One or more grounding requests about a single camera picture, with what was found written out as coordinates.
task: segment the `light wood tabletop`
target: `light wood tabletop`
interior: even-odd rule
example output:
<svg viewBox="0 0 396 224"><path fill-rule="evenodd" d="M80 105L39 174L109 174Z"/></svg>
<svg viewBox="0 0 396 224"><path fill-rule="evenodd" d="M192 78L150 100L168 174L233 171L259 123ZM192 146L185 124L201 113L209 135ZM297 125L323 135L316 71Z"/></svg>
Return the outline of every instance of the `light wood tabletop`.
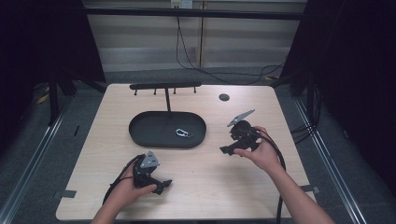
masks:
<svg viewBox="0 0 396 224"><path fill-rule="evenodd" d="M263 86L215 86L170 91L172 111L192 112L206 123L203 143L194 148L140 147L128 132L130 121L145 111L166 111L164 90L140 90L129 84L109 85L78 157L67 188L75 198L62 198L60 220L92 219L125 164L153 150L161 165L152 177L172 179L162 195L151 193L122 210L126 220L258 219L276 216L279 194L269 176L251 161L223 154L220 147L233 142L227 124L254 108L247 120L265 127L281 150L288 173L298 185L309 185L274 90ZM219 96L226 93L229 101ZM312 192L308 195L315 200ZM282 217L290 217L283 206Z"/></svg>

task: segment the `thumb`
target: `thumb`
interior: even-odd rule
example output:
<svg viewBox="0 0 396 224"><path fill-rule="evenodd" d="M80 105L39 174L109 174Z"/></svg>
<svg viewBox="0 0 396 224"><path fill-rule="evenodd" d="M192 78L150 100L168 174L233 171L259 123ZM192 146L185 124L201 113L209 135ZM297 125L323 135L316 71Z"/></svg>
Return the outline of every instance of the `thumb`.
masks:
<svg viewBox="0 0 396 224"><path fill-rule="evenodd" d="M233 153L251 160L251 151L247 151L241 148L236 148L233 150Z"/></svg>
<svg viewBox="0 0 396 224"><path fill-rule="evenodd" d="M139 196L142 196L142 195L145 195L145 194L148 194L148 193L154 191L156 188L157 188L157 185L155 185L155 184L148 185L141 189L138 189L137 193L139 194Z"/></svg>

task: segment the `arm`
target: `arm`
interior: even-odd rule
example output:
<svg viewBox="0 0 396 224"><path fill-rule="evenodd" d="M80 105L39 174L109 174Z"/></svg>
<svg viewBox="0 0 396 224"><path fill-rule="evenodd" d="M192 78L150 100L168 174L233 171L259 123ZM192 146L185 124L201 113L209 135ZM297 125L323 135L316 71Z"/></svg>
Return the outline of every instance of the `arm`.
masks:
<svg viewBox="0 0 396 224"><path fill-rule="evenodd" d="M264 128L255 127L255 129L260 131L261 135L267 135ZM234 153L250 159L271 177L296 223L334 223L329 215L286 173L280 165L275 150L268 142L262 140L260 146L252 152L237 148Z"/></svg>
<svg viewBox="0 0 396 224"><path fill-rule="evenodd" d="M121 182L113 189L106 202L98 210L92 224L113 223L122 208L137 200L140 196L154 191L157 186L149 185L141 189L134 186L132 163L122 175Z"/></svg>

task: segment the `black tray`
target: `black tray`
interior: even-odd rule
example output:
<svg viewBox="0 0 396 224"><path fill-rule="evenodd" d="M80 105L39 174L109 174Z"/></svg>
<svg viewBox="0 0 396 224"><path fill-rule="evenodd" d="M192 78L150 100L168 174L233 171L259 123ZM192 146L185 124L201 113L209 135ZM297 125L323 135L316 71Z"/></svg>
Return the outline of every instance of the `black tray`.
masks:
<svg viewBox="0 0 396 224"><path fill-rule="evenodd" d="M192 137L177 135L181 129ZM204 120L190 112L146 111L136 115L129 124L129 134L141 147L192 148L205 139Z"/></svg>

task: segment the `gray carpet floor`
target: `gray carpet floor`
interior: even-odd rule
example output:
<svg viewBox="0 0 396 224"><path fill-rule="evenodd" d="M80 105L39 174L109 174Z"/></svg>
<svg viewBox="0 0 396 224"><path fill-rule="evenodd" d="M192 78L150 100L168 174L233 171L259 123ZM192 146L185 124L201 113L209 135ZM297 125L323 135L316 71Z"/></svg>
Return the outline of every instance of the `gray carpet floor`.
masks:
<svg viewBox="0 0 396 224"><path fill-rule="evenodd" d="M107 73L107 84L110 83L153 83L200 80L203 84L248 84L256 80L261 68L211 68L210 72L239 72L250 75L213 75L199 73L187 69L169 69L156 71ZM279 70L271 74L277 76ZM60 92L60 106L70 102L64 112L62 124L53 138L49 150L39 165L29 189L18 207L12 223L66 223L59 221L55 212L59 199L52 198L57 190L65 189L68 179L77 162L79 152L91 128L96 111L103 94L93 90L84 83L75 83L78 92L75 96L63 96ZM263 77L251 85L268 85ZM9 147L8 153L0 160L0 205L3 206L14 190L26 165L35 153L43 135L48 129L50 120L49 101L37 105L36 99L43 89L35 92L35 99L21 121L18 137ZM290 127L295 130L304 124L294 101L290 95L289 85L276 88L276 95ZM396 200L377 174L361 157L353 142L345 138L342 127L324 105L321 112L318 130L332 154L352 195L367 223L396 223ZM353 223L337 188L318 154L315 144L308 137L297 145L300 157L313 187L318 187L316 194L318 204L322 206L336 223ZM70 222L88 223L88 221ZM194 223L183 221L175 223ZM218 223L274 223L273 220L220 220ZM293 223L285 219L283 223Z"/></svg>

